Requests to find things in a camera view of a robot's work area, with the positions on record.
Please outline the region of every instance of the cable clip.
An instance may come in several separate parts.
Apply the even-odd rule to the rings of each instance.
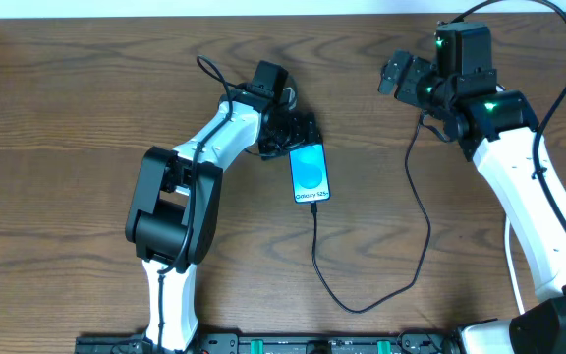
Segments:
[[[536,170],[533,174],[532,174],[532,179],[537,179],[538,175],[541,175],[544,177],[545,172],[547,172],[547,168],[546,167],[541,167],[540,169]]]

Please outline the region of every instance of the wooden surface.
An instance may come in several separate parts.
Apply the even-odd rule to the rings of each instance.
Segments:
[[[197,54],[232,82],[259,59],[296,77],[325,136],[333,198],[320,205],[319,262],[343,301],[359,308],[409,282],[425,239],[403,170],[417,112],[376,88],[395,49],[433,55],[439,19],[451,16],[0,21],[0,352],[71,353],[78,335],[146,326],[147,283],[124,224],[144,152],[184,142],[216,111],[223,90]],[[553,15],[474,19],[491,26],[501,83],[541,117],[566,80],[564,26]],[[566,186],[566,100],[546,136]],[[354,316],[313,272],[310,209],[293,202],[287,159],[241,155],[198,268],[200,323],[395,332],[516,316],[490,188],[430,132],[411,170],[433,222],[420,280]]]

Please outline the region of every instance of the phone screen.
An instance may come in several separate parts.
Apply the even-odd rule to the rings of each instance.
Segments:
[[[290,166],[296,203],[327,201],[331,198],[322,144],[291,151]]]

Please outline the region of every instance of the white arm segment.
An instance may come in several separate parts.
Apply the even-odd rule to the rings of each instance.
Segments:
[[[196,143],[217,126],[228,113],[228,102],[219,105],[217,114],[187,143],[174,147],[179,157],[193,160]],[[256,142],[261,115],[252,107],[233,102],[233,116],[213,135],[202,149],[199,162],[212,162],[226,170],[245,148]],[[176,192],[188,195],[189,190],[177,188]],[[158,274],[166,265],[157,261],[143,261],[149,282],[150,319],[145,336],[155,345],[158,341]],[[161,345],[168,350],[184,351],[194,338],[198,319],[194,309],[196,266],[190,265],[184,274],[170,271],[163,285],[163,328]]]
[[[540,302],[562,296],[566,285],[566,233],[545,198],[538,179],[533,179],[532,144],[535,133],[520,128],[499,134],[500,139],[484,139],[473,157],[501,201],[521,243]],[[566,218],[566,192],[554,171],[541,141],[541,164],[545,179]]]
[[[143,261],[149,283],[149,327],[145,336],[158,344],[158,271],[166,268],[157,261]],[[194,309],[196,266],[190,265],[184,274],[170,271],[163,281],[163,338],[161,345],[169,350],[187,349],[194,338],[198,319]]]

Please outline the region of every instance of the smartphone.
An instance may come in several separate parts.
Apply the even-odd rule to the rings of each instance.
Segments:
[[[322,144],[290,151],[290,167],[296,203],[322,202],[331,198]]]

